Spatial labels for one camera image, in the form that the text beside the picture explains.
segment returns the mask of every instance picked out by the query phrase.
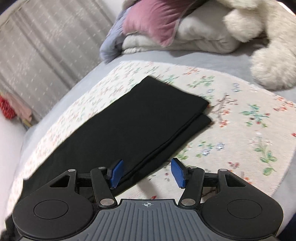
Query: crosshair marking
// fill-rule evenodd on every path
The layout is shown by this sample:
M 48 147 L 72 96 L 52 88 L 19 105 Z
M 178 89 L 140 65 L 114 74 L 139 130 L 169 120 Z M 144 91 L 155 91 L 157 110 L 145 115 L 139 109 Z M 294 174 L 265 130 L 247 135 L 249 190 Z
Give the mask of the crosshair marking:
M 150 202 L 146 202 L 146 203 L 143 203 L 142 205 L 146 206 L 146 207 L 150 207 L 151 205 L 153 205 L 152 203 Z

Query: white fabric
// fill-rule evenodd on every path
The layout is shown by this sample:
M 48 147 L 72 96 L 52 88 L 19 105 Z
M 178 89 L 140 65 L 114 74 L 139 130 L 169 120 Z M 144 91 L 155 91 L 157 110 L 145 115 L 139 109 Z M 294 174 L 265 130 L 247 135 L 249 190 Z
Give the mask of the white fabric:
M 7 120 L 0 111 L 0 230 L 5 228 L 7 199 L 20 161 L 20 149 L 26 133 L 16 120 Z
M 173 43 L 161 47 L 141 34 L 131 34 L 123 42 L 123 53 L 147 50 L 196 50 L 214 53 L 230 53 L 237 49 L 234 39 L 223 24 L 230 9 L 215 0 L 209 0 L 181 20 Z
M 296 129 L 295 112 L 291 112 L 295 108 L 294 103 L 234 76 L 212 70 L 131 61 L 123 62 L 111 71 L 72 104 L 48 130 L 14 181 L 7 214 L 11 213 L 21 193 L 23 179 L 29 178 L 73 131 L 147 75 L 202 95 L 212 102 L 210 116 L 215 124 L 190 141 L 177 155 L 186 165 L 197 165 L 212 172 L 218 168 L 232 169 L 268 195 L 273 194 L 289 167 L 296 146 L 296 138 L 292 135 Z M 291 122 L 279 121 L 288 117 Z M 120 198 L 141 198 L 156 194 L 149 198 L 165 198 L 169 195 L 170 198 L 178 199 L 181 191 L 176 185 L 170 183 L 168 188 L 163 183 L 171 178 L 167 168 L 150 176 L 153 181 L 144 179 L 120 195 Z

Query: gray sheet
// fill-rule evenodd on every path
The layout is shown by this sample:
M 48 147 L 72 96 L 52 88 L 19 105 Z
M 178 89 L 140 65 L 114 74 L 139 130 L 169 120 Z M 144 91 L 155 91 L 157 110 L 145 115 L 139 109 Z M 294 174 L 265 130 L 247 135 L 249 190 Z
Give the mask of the gray sheet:
M 47 132 L 50 126 L 57 121 L 60 115 L 85 92 L 96 85 L 121 61 L 144 60 L 155 62 L 167 62 L 180 65 L 189 65 L 213 69 L 225 72 L 246 81 L 254 83 L 250 73 L 250 55 L 261 47 L 259 41 L 253 41 L 242 45 L 236 52 L 230 55 L 220 55 L 214 53 L 191 52 L 191 51 L 148 51 L 123 55 L 109 64 L 101 63 L 83 78 L 67 95 L 58 102 L 49 114 L 34 128 L 26 134 L 26 140 L 23 143 L 20 166 L 22 168 L 39 140 Z M 284 91 L 276 91 L 293 102 L 296 102 L 296 88 Z M 276 190 L 273 198 L 282 206 L 284 210 L 284 221 L 280 231 L 287 225 L 293 214 L 296 212 L 296 157 L 293 157 L 292 164 L 282 181 L 280 187 Z

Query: blue gripper pad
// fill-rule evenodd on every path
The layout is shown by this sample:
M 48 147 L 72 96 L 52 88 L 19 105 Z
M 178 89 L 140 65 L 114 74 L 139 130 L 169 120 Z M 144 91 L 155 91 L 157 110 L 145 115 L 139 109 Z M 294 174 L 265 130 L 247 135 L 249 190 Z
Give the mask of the blue gripper pad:
M 122 178 L 123 176 L 123 160 L 121 160 L 116 167 L 112 170 L 112 176 L 110 179 L 110 188 L 114 189 L 117 187 L 119 180 Z
M 183 169 L 177 164 L 177 162 L 174 160 L 174 158 L 171 161 L 170 165 L 172 174 L 180 188 L 186 187 L 186 181 L 184 177 L 184 171 Z

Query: dark blue fabric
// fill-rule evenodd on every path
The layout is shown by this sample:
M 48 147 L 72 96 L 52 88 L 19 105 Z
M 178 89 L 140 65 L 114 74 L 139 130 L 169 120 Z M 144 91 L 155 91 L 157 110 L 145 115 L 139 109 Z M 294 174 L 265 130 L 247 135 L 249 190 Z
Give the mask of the dark blue fabric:
M 296 241 L 296 214 L 278 236 L 280 241 Z

